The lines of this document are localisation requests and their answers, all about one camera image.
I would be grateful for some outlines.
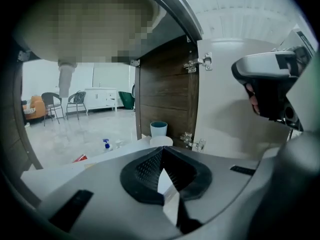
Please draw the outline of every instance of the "white floor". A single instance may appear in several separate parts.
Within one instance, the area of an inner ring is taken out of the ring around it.
[[[26,132],[32,148],[43,168],[70,164],[82,154],[94,157],[106,152],[103,139],[113,148],[116,141],[123,146],[137,140],[136,117],[133,110],[90,112],[69,116],[69,120],[46,119],[31,124]]]

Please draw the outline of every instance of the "cabinet door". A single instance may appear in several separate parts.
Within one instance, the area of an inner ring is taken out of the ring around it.
[[[95,92],[88,92],[85,96],[85,105],[87,109],[95,108],[98,106],[98,94]]]
[[[105,107],[107,105],[107,93],[99,92],[97,94],[96,106]]]
[[[167,42],[140,58],[140,68],[135,68],[138,139],[141,133],[151,135],[150,123],[154,121],[168,124],[166,135],[176,147],[186,147],[180,140],[185,132],[194,136],[199,69],[196,66],[196,72],[188,73],[183,64],[195,58],[198,58],[197,47],[188,42],[186,36]]]
[[[247,55],[267,53],[274,45],[254,39],[226,38],[200,40],[197,44],[199,58],[211,52],[213,62],[213,70],[199,66],[194,140],[206,140],[203,152],[256,160],[267,147],[279,147],[285,143],[289,129],[257,116],[248,102],[245,88],[231,72],[231,66],[237,60]]]

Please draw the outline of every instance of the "black slot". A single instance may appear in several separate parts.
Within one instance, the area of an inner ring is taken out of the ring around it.
[[[88,190],[78,190],[49,221],[59,229],[69,232],[93,194]]]
[[[241,167],[241,166],[237,166],[237,165],[234,165],[230,168],[231,171],[234,171],[234,172],[237,172],[237,173],[240,173],[240,174],[246,174],[246,175],[254,175],[256,170],[254,169],[250,169],[250,168],[245,168],[245,167]]]

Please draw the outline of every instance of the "blue cup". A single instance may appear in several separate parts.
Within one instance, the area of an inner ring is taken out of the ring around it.
[[[152,122],[150,123],[151,137],[166,136],[168,124],[166,122]]]

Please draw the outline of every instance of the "blue spray bottle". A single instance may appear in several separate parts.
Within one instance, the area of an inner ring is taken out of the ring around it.
[[[109,139],[108,138],[104,138],[102,141],[105,143],[104,144],[105,152],[109,152],[109,151],[113,150],[112,145],[109,144]]]

